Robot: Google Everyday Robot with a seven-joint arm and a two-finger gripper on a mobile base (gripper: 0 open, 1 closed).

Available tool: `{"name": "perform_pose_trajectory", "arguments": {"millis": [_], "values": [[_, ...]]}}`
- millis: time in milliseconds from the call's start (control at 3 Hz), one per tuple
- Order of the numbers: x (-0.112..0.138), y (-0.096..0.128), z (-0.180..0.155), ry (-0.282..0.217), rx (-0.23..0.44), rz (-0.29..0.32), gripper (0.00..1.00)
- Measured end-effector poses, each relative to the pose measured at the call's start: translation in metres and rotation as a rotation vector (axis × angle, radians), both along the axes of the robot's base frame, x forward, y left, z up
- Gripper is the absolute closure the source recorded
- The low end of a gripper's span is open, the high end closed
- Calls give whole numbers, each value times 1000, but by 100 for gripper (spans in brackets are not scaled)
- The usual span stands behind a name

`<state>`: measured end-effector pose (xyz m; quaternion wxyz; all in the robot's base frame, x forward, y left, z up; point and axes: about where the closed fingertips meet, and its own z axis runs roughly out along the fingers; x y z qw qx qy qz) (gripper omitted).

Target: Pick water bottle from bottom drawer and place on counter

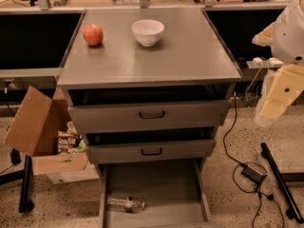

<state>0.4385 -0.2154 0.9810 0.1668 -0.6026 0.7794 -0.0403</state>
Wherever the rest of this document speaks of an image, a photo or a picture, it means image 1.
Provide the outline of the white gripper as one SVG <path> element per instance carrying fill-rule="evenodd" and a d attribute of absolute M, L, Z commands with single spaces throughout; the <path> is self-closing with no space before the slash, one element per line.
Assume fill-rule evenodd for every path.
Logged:
<path fill-rule="evenodd" d="M 254 121 L 267 127 L 280 118 L 304 91 L 304 0 L 292 0 L 270 24 L 252 39 L 261 47 L 271 47 L 272 55 L 290 65 L 269 70 L 256 105 Z"/>

